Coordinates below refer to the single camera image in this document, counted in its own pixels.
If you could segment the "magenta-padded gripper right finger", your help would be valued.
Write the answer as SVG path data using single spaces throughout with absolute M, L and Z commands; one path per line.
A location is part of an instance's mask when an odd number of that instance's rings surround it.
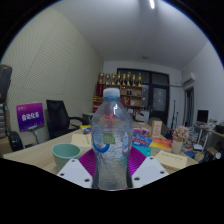
M 127 171 L 129 188 L 140 188 L 166 176 L 168 172 L 154 156 L 146 157 L 136 148 L 131 149 Z

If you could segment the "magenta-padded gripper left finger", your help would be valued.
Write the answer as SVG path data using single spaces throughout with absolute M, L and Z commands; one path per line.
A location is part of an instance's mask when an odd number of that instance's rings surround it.
M 83 188 L 93 186 L 96 173 L 96 158 L 92 149 L 79 159 L 70 159 L 59 171 L 58 176 Z

